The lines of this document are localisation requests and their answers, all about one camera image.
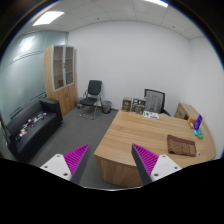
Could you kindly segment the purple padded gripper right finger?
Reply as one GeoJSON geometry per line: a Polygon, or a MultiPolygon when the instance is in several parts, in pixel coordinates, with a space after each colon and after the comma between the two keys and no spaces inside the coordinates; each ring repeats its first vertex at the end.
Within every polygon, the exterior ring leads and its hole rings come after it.
{"type": "Polygon", "coordinates": [[[132,145],[131,153],[144,185],[181,170],[167,155],[157,155],[137,144],[132,145]]]}

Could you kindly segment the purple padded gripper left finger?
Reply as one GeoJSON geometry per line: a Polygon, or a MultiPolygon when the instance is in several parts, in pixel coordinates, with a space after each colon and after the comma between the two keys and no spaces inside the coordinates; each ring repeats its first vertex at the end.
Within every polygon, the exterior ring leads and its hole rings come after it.
{"type": "Polygon", "coordinates": [[[75,184],[79,184],[86,167],[89,154],[90,145],[85,144],[65,155],[54,155],[41,166],[41,169],[75,184]]]}

